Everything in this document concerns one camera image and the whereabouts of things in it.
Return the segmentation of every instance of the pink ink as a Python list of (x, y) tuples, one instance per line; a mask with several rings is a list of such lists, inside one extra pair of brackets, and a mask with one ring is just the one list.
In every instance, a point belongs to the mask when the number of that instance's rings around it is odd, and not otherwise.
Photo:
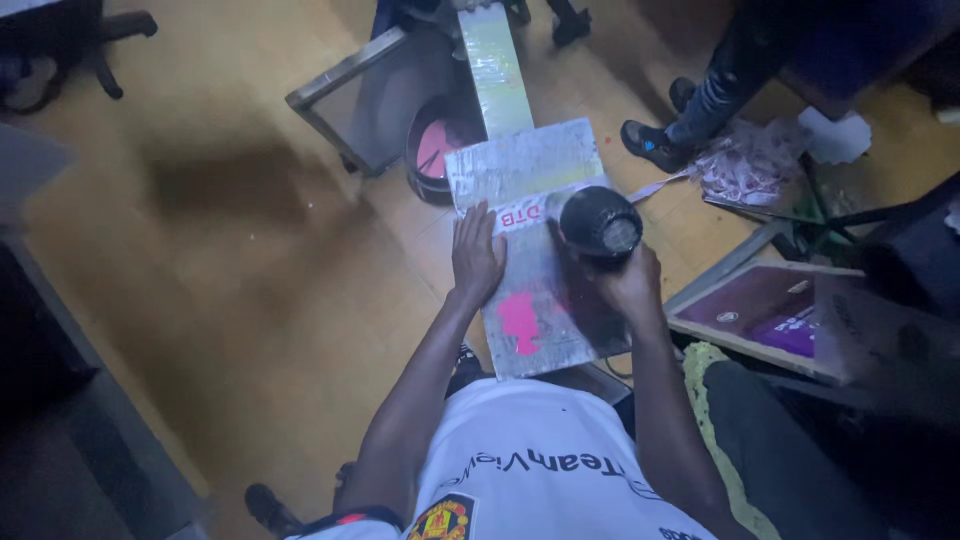
[(533, 298), (534, 295), (529, 292), (520, 292), (496, 307), (496, 312), (503, 319), (503, 332), (516, 336), (518, 355), (532, 355), (540, 350), (533, 341), (533, 338), (540, 336), (537, 314), (531, 305)]

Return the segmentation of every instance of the white cloth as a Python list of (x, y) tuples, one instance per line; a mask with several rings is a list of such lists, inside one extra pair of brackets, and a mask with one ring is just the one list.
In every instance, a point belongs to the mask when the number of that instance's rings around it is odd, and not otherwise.
[(357, 522), (310, 540), (714, 540), (663, 501), (612, 407), (536, 380), (478, 380), (447, 400), (402, 533)]

